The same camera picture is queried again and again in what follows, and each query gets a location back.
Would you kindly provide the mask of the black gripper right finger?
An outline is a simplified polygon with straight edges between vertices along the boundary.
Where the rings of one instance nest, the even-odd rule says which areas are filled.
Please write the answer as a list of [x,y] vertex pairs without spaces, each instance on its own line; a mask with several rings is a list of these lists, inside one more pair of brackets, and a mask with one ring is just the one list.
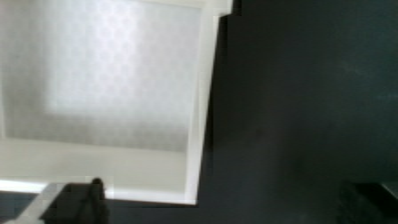
[[342,182],[337,224],[398,224],[398,182]]

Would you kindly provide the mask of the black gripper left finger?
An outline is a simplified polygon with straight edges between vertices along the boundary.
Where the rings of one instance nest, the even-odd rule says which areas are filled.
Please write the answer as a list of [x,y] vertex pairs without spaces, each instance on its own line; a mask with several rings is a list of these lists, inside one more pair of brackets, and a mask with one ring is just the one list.
[[101,179],[94,178],[88,183],[51,183],[14,224],[108,224]]

